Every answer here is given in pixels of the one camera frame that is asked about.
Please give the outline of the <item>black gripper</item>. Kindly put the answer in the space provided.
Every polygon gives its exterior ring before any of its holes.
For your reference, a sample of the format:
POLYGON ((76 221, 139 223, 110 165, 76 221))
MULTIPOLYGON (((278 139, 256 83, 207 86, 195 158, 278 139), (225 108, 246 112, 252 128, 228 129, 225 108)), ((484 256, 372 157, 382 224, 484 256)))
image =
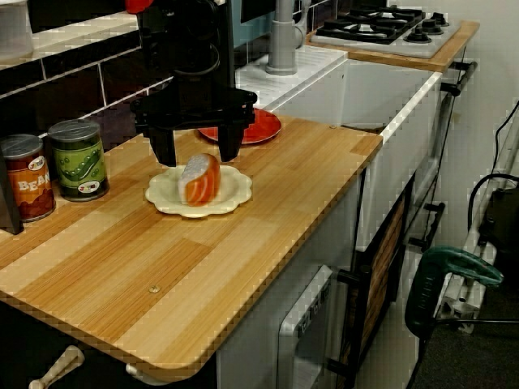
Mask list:
POLYGON ((255 120, 254 92, 235 86, 233 70, 206 75, 176 73, 161 91, 131 103, 136 123, 148 125, 146 136, 158 162, 176 166, 174 132, 191 128, 217 128, 222 161, 239 154, 244 130, 255 120))

